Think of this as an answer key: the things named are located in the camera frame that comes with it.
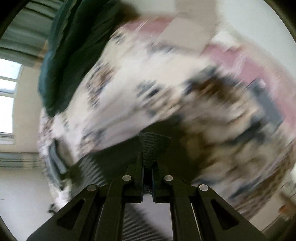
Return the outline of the black white striped garment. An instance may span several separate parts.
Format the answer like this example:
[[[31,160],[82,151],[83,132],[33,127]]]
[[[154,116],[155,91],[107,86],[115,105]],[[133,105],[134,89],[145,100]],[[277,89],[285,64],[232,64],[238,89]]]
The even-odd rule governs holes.
[[[152,165],[154,163],[162,164],[166,167],[166,164],[170,161],[185,160],[185,151],[180,144],[182,135],[180,121],[171,119],[148,126],[134,137],[102,151],[141,152],[143,201],[145,194],[149,193],[152,195]],[[74,190],[78,187],[78,184],[76,178],[71,174],[70,176],[73,181],[72,193],[74,197]],[[125,205],[121,240],[164,240],[165,236],[150,224],[144,213],[137,209],[137,204],[139,203],[128,202]]]

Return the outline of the floral bed blanket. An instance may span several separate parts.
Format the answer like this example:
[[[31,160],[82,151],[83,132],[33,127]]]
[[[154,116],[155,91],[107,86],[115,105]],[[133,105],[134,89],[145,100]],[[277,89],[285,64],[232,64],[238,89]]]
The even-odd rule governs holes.
[[[198,56],[122,27],[89,70],[71,78],[60,97],[69,104],[41,119],[39,153],[57,141],[73,165],[181,116],[182,143],[209,181],[246,218],[277,192],[295,163],[295,85],[240,49],[210,44]]]

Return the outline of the window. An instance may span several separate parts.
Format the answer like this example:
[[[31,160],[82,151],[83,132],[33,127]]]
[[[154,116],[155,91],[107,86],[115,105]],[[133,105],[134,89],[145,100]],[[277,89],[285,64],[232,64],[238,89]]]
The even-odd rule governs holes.
[[[1,59],[1,138],[14,138],[13,110],[21,70],[20,63]]]

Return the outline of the grey green curtain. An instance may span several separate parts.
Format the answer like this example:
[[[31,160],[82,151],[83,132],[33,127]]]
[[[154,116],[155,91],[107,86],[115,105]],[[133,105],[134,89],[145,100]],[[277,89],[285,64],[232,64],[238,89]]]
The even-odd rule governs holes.
[[[64,1],[29,1],[1,37],[1,58],[41,66],[53,19]]]

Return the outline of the dark green folded blanket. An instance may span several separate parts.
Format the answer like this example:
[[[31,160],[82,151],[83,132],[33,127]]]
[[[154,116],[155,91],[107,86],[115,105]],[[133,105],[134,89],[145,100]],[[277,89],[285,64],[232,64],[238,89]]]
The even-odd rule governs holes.
[[[63,112],[82,79],[100,58],[111,35],[138,16],[122,1],[65,1],[48,37],[38,90],[48,116]]]

